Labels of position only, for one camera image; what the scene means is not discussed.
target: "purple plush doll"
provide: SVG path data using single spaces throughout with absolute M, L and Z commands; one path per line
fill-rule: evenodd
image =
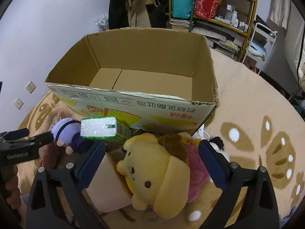
M 74 152 L 85 153 L 94 143 L 94 141 L 80 136 L 80 121 L 74 118 L 61 119 L 53 126 L 51 132 L 53 133 L 55 144 L 65 147 L 68 155 Z

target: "power socket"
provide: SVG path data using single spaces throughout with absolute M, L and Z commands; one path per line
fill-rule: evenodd
M 31 94 L 36 89 L 36 86 L 31 81 L 31 82 L 29 82 L 29 84 L 25 88 Z
M 17 109 L 21 109 L 22 105 L 23 105 L 23 101 L 20 100 L 20 98 L 18 98 L 15 102 L 14 105 Z

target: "red gift bag with white dots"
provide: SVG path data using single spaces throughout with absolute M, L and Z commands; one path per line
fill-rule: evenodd
M 213 19 L 223 0 L 196 0 L 194 14 L 203 19 Z

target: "teal bag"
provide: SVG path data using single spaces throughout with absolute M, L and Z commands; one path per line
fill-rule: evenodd
M 172 0 L 174 18 L 188 19 L 191 16 L 192 0 Z

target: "finger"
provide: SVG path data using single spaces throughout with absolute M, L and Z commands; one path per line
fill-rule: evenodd
M 13 209 L 18 209 L 21 206 L 20 190 L 14 190 L 6 201 Z
M 6 184 L 5 189 L 6 190 L 15 190 L 18 188 L 18 177 L 13 176 Z
M 16 164 L 15 164 L 14 167 L 13 167 L 13 173 L 14 173 L 15 175 L 17 175 L 17 173 L 18 173 L 18 167 L 17 167 Z

